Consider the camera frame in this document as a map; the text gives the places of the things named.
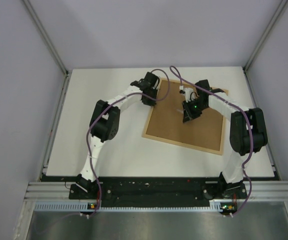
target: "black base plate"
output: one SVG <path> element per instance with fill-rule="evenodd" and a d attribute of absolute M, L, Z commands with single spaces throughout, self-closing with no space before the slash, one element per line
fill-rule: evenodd
<path fill-rule="evenodd" d="M 217 187 L 217 178 L 208 177 L 100 177 L 102 207 L 182 208 L 208 207 L 208 193 Z M 236 190 L 237 199 L 245 199 L 244 184 Z M 98 187 L 86 193 L 71 185 L 69 199 L 97 199 Z M 213 198 L 223 199 L 221 195 Z"/>

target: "black motor joint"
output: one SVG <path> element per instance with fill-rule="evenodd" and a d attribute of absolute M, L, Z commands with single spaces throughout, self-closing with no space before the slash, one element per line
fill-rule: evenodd
<path fill-rule="evenodd" d="M 160 82 L 159 77 L 148 71 L 144 78 L 139 81 L 133 81 L 130 85 L 138 87 L 143 94 L 156 99 L 158 95 L 158 88 L 156 87 L 157 81 Z M 156 104 L 155 100 L 152 100 L 144 95 L 142 96 L 141 101 L 144 105 L 148 106 L 155 106 Z"/>
<path fill-rule="evenodd" d="M 219 89 L 219 88 L 212 89 L 207 79 L 200 80 L 197 83 L 195 83 L 195 85 L 202 89 L 210 91 L 211 93 L 214 93 L 214 94 L 224 92 L 222 89 Z M 182 102 L 183 112 L 184 112 L 183 123 L 186 123 L 188 121 L 191 121 L 200 117 L 202 115 L 203 110 L 209 107 L 209 94 L 207 92 L 202 91 L 199 88 L 196 88 L 196 92 L 198 95 L 197 98 L 189 102 L 186 102 L 186 100 Z"/>

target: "metal floor panel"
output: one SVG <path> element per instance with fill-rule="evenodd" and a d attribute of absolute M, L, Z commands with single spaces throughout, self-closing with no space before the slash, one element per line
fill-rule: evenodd
<path fill-rule="evenodd" d="M 34 212 L 43 231 L 67 213 Z M 250 202 L 240 215 L 214 212 L 100 212 L 89 220 L 73 215 L 27 240 L 288 240 L 288 215 L 282 202 Z"/>

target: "white table surface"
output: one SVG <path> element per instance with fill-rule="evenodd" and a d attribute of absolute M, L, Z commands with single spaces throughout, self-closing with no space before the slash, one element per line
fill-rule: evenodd
<path fill-rule="evenodd" d="M 132 81 L 140 80 L 152 69 L 75 69 L 69 82 L 46 175 L 77 176 L 86 160 L 86 132 L 96 102 L 117 96 Z M 176 80 L 168 68 L 163 70 L 170 79 Z M 186 80 L 196 83 L 208 79 L 211 86 L 228 89 L 231 98 L 253 107 L 241 67 L 180 67 L 179 70 Z M 100 153 L 95 169 L 100 176 L 219 176 L 232 151 L 229 121 L 225 123 L 224 151 L 220 156 L 143 138 L 149 111 L 149 106 L 138 102 L 123 112 L 116 137 L 108 141 Z M 246 172 L 250 177 L 274 176 L 265 147 L 253 155 Z"/>

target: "metal corner frame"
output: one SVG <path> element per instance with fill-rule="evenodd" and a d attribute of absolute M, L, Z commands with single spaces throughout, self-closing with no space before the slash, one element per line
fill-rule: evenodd
<path fill-rule="evenodd" d="M 54 44 L 51 41 L 51 38 L 49 36 L 49 34 L 46 32 L 39 16 L 37 15 L 37 13 L 35 12 L 32 3 L 30 2 L 30 0 L 20 0 L 23 4 L 23 6 L 25 7 L 28 15 L 30 16 L 33 24 L 35 25 L 40 37 L 42 38 L 45 46 L 47 47 L 50 55 L 52 56 L 52 58 L 54 59 L 54 61 L 56 62 L 57 66 L 60 68 L 60 70 L 62 71 L 62 73 L 67 76 L 69 71 L 68 69 L 65 67 L 60 55 L 58 54 Z"/>
<path fill-rule="evenodd" d="M 249 91 L 249 94 L 251 96 L 251 100 L 254 104 L 255 107 L 258 107 L 259 104 L 258 104 L 258 100 L 254 94 L 254 88 L 253 88 L 253 85 L 252 85 L 252 82 L 250 80 L 250 76 L 248 74 L 248 72 L 244 72 L 244 77 L 245 77 L 245 81 L 246 81 L 246 84 L 247 84 L 247 87 L 248 87 L 248 91 Z M 270 145 L 270 142 L 268 142 L 268 144 L 266 145 L 266 149 L 267 149 L 267 153 L 268 153 L 268 158 L 272 164 L 272 167 L 275 168 L 273 170 L 275 170 L 275 172 L 277 173 L 277 176 L 283 180 L 283 176 L 280 176 L 280 167 L 279 167 L 279 164 L 275 161 L 274 159 L 274 155 L 273 155 L 273 151 L 272 151 L 272 148 L 271 148 L 271 145 Z"/>
<path fill-rule="evenodd" d="M 69 199 L 70 186 L 74 182 L 30 182 L 24 197 L 20 217 L 15 228 L 13 239 L 26 240 L 29 233 L 31 219 L 34 211 L 56 211 L 56 212 L 80 212 L 85 209 L 86 204 L 96 203 L 96 199 L 71 200 Z M 248 182 L 245 183 L 246 190 L 250 189 Z M 253 181 L 250 202 L 282 202 L 288 215 L 288 181 Z M 148 209 L 147 212 L 219 212 L 217 205 L 221 199 L 210 201 L 210 208 L 161 208 Z M 102 212 L 145 212 L 145 209 L 131 207 L 104 208 Z"/>
<path fill-rule="evenodd" d="M 44 147 L 43 154 L 42 154 L 42 156 L 43 156 L 42 157 L 42 165 L 41 165 L 41 168 L 39 169 L 38 179 L 41 178 L 43 170 L 47 169 L 48 164 L 49 164 L 50 155 L 51 155 L 51 151 L 53 148 L 53 143 L 54 143 L 55 135 L 56 135 L 56 132 L 58 129 L 58 125 L 59 125 L 59 121 L 60 121 L 66 93 L 68 91 L 68 87 L 70 84 L 70 80 L 71 80 L 71 74 L 68 73 L 67 76 L 64 78 L 62 90 L 60 92 L 59 99 L 58 99 L 57 105 L 56 105 L 56 110 L 55 110 L 55 113 L 53 115 L 52 125 L 51 125 L 51 128 L 49 130 L 49 137 L 47 139 L 47 142 L 46 142 L 46 145 Z"/>
<path fill-rule="evenodd" d="M 275 13 L 273 14 L 273 17 L 269 21 L 269 23 L 268 23 L 267 27 L 265 28 L 262 36 L 260 37 L 259 41 L 257 42 L 253 52 L 251 53 L 249 59 L 247 60 L 245 66 L 243 67 L 244 72 L 247 72 L 250 69 L 254 60 L 259 55 L 265 42 L 267 41 L 268 37 L 270 36 L 273 28 L 276 26 L 278 20 L 281 18 L 284 11 L 286 10 L 287 6 L 288 6 L 288 0 L 281 0 L 280 1 Z"/>

